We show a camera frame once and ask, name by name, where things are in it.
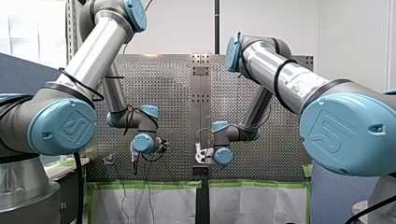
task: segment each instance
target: pegboard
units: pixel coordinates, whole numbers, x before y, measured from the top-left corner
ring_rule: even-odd
[[[158,135],[170,143],[170,149],[157,162],[140,160],[138,174],[133,174],[130,143],[136,131],[106,125],[107,105],[96,104],[98,117],[94,146],[87,152],[89,181],[118,178],[153,180],[191,180],[196,131],[210,128],[216,120],[239,123],[258,85],[229,73],[224,56],[211,55],[208,73],[193,74],[193,55],[121,55],[117,68],[128,104],[157,105],[160,109]],[[295,59],[312,69],[312,58]],[[310,163],[298,134],[298,117],[274,100],[271,117],[261,128],[256,142],[232,143],[235,159],[224,169],[213,165],[212,178],[251,178],[281,181],[303,179],[302,165]],[[104,165],[103,158],[113,154],[114,165]]]
[[[191,179],[190,55],[121,55],[116,60],[124,95],[132,106],[156,105],[160,110],[158,136],[170,143],[170,149],[157,162],[139,159],[138,173],[133,174],[130,144],[136,130],[108,127],[105,102],[96,104],[98,128],[95,146],[87,155],[89,181],[117,178],[183,180]],[[104,165],[103,158],[114,155],[114,165]]]

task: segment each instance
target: blue joint cap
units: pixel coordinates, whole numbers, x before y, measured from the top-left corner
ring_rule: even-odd
[[[155,119],[158,118],[158,106],[156,105],[142,105],[140,109],[145,112],[146,114],[154,117]]]
[[[228,121],[216,121],[212,123],[212,133],[216,133],[219,132],[223,129],[228,128],[228,126],[230,126],[230,124],[228,123]]]
[[[154,142],[151,137],[146,133],[140,133],[132,142],[134,151],[144,154],[149,154],[154,152]]]
[[[106,124],[107,124],[108,127],[110,127],[110,128],[116,127],[116,126],[114,125],[113,121],[111,120],[111,113],[110,113],[110,112],[108,112],[107,115],[106,115]]]
[[[215,152],[215,162],[222,166],[227,166],[233,161],[233,153],[227,147],[222,147]]]
[[[396,112],[374,98],[349,92],[318,98],[301,116],[300,136],[311,158],[334,173],[396,170]]]
[[[87,146],[96,132],[92,107],[78,99],[62,99],[44,107],[30,123],[30,147],[47,156],[69,155]]]
[[[228,41],[227,51],[225,55],[225,66],[229,72],[239,72],[239,54],[241,51],[241,43],[238,35],[233,35]]]
[[[145,8],[140,0],[124,0],[126,12],[132,22],[134,31],[143,32],[148,27]]]

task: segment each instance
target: metal pole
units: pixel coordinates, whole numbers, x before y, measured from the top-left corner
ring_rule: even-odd
[[[220,0],[215,0],[215,54],[220,54]]]

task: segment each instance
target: white wall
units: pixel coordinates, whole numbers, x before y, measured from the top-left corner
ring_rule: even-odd
[[[220,1],[221,54],[238,31],[281,38],[293,54],[317,58],[318,0]],[[126,53],[208,51],[214,52],[214,0],[153,0],[147,31],[135,36]]]
[[[143,0],[144,6],[149,0]],[[148,29],[125,53],[207,53],[214,49],[213,0],[153,0]]]
[[[220,2],[220,53],[225,53],[228,40],[238,32],[271,36],[284,40],[294,55],[313,55],[318,67],[319,0]]]
[[[346,77],[376,91],[387,88],[391,1],[320,0],[322,76]]]

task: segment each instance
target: robotic arm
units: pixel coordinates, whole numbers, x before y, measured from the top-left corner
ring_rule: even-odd
[[[0,157],[68,155],[87,146],[96,130],[92,97],[101,79],[110,110],[107,123],[116,128],[137,128],[137,152],[162,148],[162,140],[156,137],[157,106],[143,105],[129,111],[113,63],[122,44],[146,29],[141,2],[91,1],[83,7],[80,21],[84,43],[58,79],[47,82],[33,99],[15,105],[1,118]],[[2,105],[8,106],[10,98],[0,98]]]
[[[396,98],[348,79],[327,80],[288,59],[290,55],[278,39],[249,35],[230,39],[227,69],[261,87],[238,128],[227,121],[213,123],[215,161],[230,163],[229,143],[252,140],[273,94],[300,117],[304,147],[321,166],[340,175],[395,172]]]

